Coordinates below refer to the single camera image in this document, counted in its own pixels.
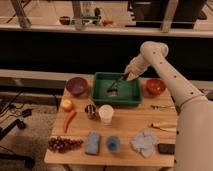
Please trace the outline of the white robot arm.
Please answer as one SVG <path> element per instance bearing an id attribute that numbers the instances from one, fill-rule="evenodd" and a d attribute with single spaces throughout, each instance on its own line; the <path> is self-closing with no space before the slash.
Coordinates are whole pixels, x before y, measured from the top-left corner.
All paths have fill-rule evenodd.
<path id="1" fill-rule="evenodd" d="M 152 66 L 170 91 L 180 112 L 176 129 L 174 171 L 213 171 L 213 101 L 167 60 L 165 43 L 146 41 L 127 65 L 127 80 Z"/>

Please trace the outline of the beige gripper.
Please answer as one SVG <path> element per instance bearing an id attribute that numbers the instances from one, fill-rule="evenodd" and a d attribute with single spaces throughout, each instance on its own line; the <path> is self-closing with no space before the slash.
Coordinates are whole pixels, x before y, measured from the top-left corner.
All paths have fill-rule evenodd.
<path id="1" fill-rule="evenodd" d="M 124 73 L 127 74 L 127 80 L 132 81 L 142 75 L 148 67 L 149 64 L 145 59 L 141 55 L 138 55 L 126 66 Z"/>

